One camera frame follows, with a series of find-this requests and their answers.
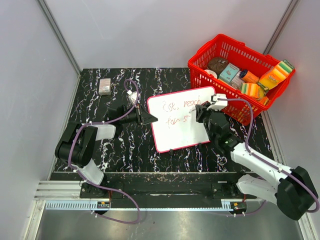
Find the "pink framed whiteboard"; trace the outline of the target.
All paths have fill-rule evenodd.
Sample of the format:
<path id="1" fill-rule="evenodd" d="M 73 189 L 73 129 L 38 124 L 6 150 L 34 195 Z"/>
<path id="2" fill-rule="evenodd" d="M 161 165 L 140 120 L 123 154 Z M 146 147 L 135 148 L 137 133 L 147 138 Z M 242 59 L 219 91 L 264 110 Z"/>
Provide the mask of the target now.
<path id="1" fill-rule="evenodd" d="M 151 124 L 155 148 L 159 153 L 208 143 L 202 123 L 196 122 L 197 104 L 211 99 L 215 94 L 212 86 L 193 88 L 151 96 L 147 100 L 148 111 L 158 118 Z"/>

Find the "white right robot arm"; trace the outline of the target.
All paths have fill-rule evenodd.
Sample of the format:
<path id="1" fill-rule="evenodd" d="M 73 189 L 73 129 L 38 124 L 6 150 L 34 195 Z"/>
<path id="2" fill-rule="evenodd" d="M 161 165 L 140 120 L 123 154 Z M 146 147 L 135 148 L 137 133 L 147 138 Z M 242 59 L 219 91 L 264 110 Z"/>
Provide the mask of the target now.
<path id="1" fill-rule="evenodd" d="M 259 178 L 243 174 L 228 184 L 227 192 L 233 198 L 252 195 L 275 204 L 292 220 L 299 220 L 305 213 L 320 209 L 319 195 L 307 170 L 301 166 L 291 168 L 274 162 L 250 148 L 230 130 L 225 115 L 205 102 L 195 106 L 196 122 L 203 124 L 209 141 L 218 153 L 250 169 Z"/>

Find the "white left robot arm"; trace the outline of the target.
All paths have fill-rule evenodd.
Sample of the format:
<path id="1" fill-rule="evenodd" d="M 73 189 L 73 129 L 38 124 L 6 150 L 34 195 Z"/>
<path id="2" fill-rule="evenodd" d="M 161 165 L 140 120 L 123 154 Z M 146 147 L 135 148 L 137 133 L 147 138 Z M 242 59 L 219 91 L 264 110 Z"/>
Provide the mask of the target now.
<path id="1" fill-rule="evenodd" d="M 158 118 L 148 113 L 140 104 L 127 109 L 124 105 L 111 108 L 107 112 L 108 121 L 86 123 L 68 122 L 56 148 L 55 157 L 79 172 L 92 183 L 91 192 L 98 198 L 107 195 L 107 177 L 93 160 L 96 142 L 111 140 L 123 131 L 123 125 L 137 123 L 148 125 Z"/>

